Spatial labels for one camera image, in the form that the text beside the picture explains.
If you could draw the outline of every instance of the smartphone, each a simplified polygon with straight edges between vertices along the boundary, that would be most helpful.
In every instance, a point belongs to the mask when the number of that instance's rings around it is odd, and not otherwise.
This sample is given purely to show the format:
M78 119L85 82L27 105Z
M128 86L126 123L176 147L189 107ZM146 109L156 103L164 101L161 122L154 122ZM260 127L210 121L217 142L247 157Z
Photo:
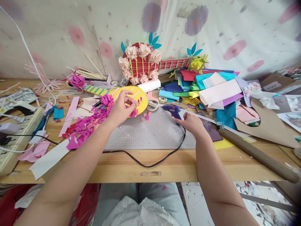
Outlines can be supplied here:
M199 112L197 114L205 117L204 113L202 113L202 112ZM200 118L200 120L202 121L205 129L209 133L213 142L223 140L223 137L218 133L216 128L211 124L211 122L209 122L205 119L201 119L201 118Z

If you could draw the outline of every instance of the hot glue gun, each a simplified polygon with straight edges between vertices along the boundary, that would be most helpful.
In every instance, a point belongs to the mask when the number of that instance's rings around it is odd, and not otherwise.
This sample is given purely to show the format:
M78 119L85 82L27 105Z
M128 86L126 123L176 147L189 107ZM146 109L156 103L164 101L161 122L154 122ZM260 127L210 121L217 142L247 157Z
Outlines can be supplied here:
M179 115L179 112L181 111L181 108L179 106L164 105L161 106L161 108L163 108L163 110L169 111L172 114L172 117L182 120Z

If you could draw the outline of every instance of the wall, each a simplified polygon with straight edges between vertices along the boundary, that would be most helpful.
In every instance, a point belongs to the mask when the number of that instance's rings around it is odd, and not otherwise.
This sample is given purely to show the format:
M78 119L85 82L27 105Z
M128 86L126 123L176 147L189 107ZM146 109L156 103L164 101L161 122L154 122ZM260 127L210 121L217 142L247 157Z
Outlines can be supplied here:
M120 43L144 42L153 31L162 59L187 56L186 48L209 54L209 68L233 69L255 77L300 60L301 13L281 0L0 0L24 34L36 62L49 78L69 74L66 66L101 70L98 34L106 70L121 77ZM0 74L34 78L30 58L12 21L0 10Z

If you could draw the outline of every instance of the wooden table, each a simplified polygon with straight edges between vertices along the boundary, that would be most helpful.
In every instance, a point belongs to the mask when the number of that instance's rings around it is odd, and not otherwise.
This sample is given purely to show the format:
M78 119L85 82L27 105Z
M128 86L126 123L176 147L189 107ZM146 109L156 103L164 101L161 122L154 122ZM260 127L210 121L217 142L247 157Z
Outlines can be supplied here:
M21 87L33 88L39 80L37 79L5 79L0 83L0 90L12 86L17 82L22 82ZM7 91L4 94L12 94L15 91ZM67 115L69 102L59 104L64 107L64 116ZM58 134L64 124L62 122L54 122L50 117L46 131L50 133L49 138L55 142L61 142L63 139L58 138ZM288 163L292 167L301 166L301 161L297 159L291 148L257 139L253 143L254 146L279 161L281 164ZM165 157L172 150L130 150L129 153L137 158L143 164L153 164ZM217 150L226 170L230 174L233 181L255 181L255 180L283 180L281 177L270 171L268 168L260 164L258 161L250 158L237 147L229 147ZM69 152L55 167L47 172L37 181L29 170L32 165L27 161L20 161L16 165L14 171L7 176L0 177L0 183L5 184L33 184L44 183L57 169L57 167L66 161L73 154ZM135 163L125 153L106 153L102 154L98 164L89 179L89 183L118 183L118 182L196 182L196 158L195 150L179 150L171 155L162 164L151 169L143 168Z

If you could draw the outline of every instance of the gray cutting mat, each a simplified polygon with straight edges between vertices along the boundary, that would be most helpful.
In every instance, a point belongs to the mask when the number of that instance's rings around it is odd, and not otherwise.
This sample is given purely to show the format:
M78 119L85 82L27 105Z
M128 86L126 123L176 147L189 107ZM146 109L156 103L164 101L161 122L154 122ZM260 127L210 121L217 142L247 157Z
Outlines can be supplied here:
M139 150L139 149L176 149L184 135L182 126L177 126L168 111L159 108L150 115L150 122L140 117L128 118L111 134L105 150ZM194 136L186 131L186 137L180 149L194 149Z

